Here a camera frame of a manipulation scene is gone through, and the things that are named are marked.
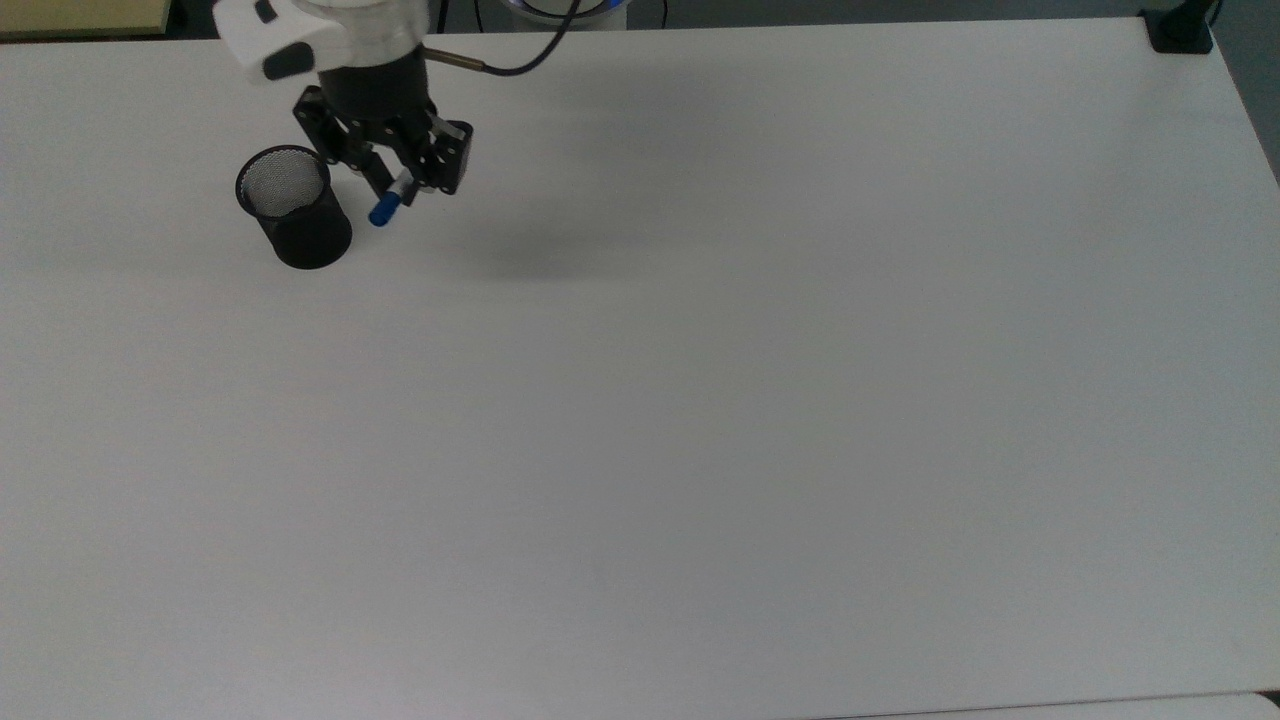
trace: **blue pen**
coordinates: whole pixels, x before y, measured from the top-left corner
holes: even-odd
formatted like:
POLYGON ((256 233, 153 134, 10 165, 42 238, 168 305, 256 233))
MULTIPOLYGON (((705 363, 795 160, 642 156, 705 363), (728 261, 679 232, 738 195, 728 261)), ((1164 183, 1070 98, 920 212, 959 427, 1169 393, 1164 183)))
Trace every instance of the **blue pen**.
POLYGON ((380 228, 390 222, 392 215, 396 214, 396 209, 399 208, 404 188, 411 182, 413 182, 413 174, 408 172, 408 168, 404 168, 401 170, 399 177, 396 178, 396 182, 387 190, 387 193, 383 195, 383 199, 378 201, 378 205, 374 205, 374 209, 369 211, 369 222, 374 227, 380 228))

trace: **white table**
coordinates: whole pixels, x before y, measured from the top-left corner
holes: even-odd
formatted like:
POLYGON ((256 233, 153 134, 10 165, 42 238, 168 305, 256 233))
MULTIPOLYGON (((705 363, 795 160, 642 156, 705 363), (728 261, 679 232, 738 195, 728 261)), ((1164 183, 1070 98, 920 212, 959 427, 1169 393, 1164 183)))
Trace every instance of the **white table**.
POLYGON ((1280 685, 1280 192, 1216 51, 1102 19, 433 68, 462 192, 376 232, 337 173, 356 241, 312 273, 232 196, 301 85, 0 47, 6 715, 1280 685))

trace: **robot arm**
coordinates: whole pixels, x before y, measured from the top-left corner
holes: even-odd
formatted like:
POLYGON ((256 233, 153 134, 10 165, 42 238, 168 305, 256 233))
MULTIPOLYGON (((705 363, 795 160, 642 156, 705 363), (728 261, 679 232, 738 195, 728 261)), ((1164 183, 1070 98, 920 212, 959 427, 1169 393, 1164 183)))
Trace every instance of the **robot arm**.
POLYGON ((394 183, 401 204, 420 190, 457 191, 472 128, 440 119, 428 94, 426 0, 220 0, 214 19, 251 82, 319 73, 293 115, 325 161, 384 197, 393 178, 380 145, 411 178, 394 183))

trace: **black mesh cup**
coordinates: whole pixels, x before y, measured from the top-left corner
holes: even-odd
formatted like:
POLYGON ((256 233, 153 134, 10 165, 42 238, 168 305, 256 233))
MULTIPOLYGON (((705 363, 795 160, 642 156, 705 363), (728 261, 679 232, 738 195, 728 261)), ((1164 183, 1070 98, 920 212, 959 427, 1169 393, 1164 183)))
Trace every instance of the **black mesh cup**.
POLYGON ((329 187, 329 167, 306 147, 279 145, 253 155, 236 178, 236 199, 285 265, 324 268, 351 247, 351 223, 329 187))

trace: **cable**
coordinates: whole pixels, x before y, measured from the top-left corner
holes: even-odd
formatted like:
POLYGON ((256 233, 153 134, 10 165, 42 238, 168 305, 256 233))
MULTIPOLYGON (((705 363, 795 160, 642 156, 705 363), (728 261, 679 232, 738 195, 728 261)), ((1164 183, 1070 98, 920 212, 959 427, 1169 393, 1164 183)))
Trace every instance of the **cable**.
POLYGON ((543 51, 539 53, 536 58, 525 63, 524 65, 520 65, 518 68, 494 68, 492 65, 484 65, 480 72, 498 77, 516 77, 527 73, 529 70, 536 68, 538 65, 541 65, 543 60, 549 58, 550 54, 556 50, 556 46, 559 45, 559 41, 564 40, 564 33, 568 32, 568 26, 572 24, 573 18, 577 17, 577 8, 581 4, 582 0, 573 0, 573 3, 568 6, 568 12, 564 13, 564 19, 561 20, 559 27, 556 28, 556 37, 553 37, 552 41, 547 44, 547 47, 544 47, 543 51))
POLYGON ((440 17, 435 18, 435 35, 444 35, 444 18, 449 14, 449 0, 440 0, 440 17))

